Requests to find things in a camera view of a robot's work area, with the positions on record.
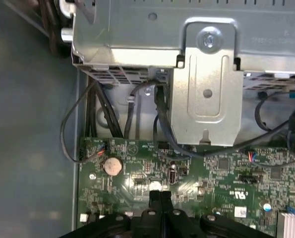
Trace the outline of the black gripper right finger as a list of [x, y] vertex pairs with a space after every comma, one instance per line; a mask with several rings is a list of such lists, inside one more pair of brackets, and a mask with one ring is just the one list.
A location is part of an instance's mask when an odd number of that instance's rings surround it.
[[190, 218], [181, 209], [175, 209], [171, 192], [161, 193], [164, 226], [168, 238], [268, 238], [269, 235], [221, 215], [203, 215]]

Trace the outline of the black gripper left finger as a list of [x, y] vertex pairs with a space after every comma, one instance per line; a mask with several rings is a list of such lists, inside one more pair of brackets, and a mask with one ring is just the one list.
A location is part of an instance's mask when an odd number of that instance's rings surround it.
[[162, 238], [161, 192], [151, 191], [149, 207], [140, 217], [113, 213], [62, 236], [63, 238]]

